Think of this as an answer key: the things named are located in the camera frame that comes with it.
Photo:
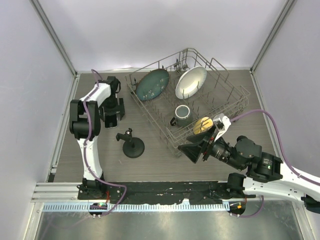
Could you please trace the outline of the black smartphone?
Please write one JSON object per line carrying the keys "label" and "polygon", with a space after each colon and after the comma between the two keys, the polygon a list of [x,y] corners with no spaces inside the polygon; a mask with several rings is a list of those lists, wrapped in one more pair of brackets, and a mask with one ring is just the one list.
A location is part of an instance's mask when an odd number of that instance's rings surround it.
{"label": "black smartphone", "polygon": [[116,128],[118,126],[117,124],[117,115],[107,115],[105,117],[106,122],[107,122],[107,128],[106,129],[110,129],[110,128]]}

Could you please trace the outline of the black phone stand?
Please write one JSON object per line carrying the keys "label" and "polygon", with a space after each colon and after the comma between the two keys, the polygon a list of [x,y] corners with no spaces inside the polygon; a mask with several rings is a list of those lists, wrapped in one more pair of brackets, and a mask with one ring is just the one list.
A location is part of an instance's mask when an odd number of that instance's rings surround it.
{"label": "black phone stand", "polygon": [[133,137],[132,132],[133,129],[128,128],[128,130],[126,130],[124,134],[117,133],[115,138],[117,141],[124,141],[122,145],[123,153],[128,158],[135,159],[140,157],[144,153],[145,144],[140,138]]}

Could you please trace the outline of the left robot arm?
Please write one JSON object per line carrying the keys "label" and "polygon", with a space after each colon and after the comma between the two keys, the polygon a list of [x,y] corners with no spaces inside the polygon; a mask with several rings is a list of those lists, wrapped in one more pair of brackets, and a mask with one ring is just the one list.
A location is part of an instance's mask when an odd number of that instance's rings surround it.
{"label": "left robot arm", "polygon": [[78,199],[102,199],[107,193],[99,160],[98,137],[102,129],[115,128],[125,115],[124,100],[118,97],[121,83],[115,76],[98,79],[93,89],[69,105],[69,130],[74,135],[83,161]]}

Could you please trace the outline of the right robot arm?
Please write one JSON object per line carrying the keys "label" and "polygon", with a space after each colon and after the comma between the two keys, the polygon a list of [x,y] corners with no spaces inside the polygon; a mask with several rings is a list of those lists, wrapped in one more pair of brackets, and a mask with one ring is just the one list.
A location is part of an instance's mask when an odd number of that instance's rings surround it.
{"label": "right robot arm", "polygon": [[189,136],[188,144],[178,149],[193,163],[213,157],[245,174],[228,177],[226,193],[233,198],[240,194],[274,196],[302,202],[313,213],[320,212],[320,179],[294,168],[246,136],[239,136],[235,146],[211,131]]}

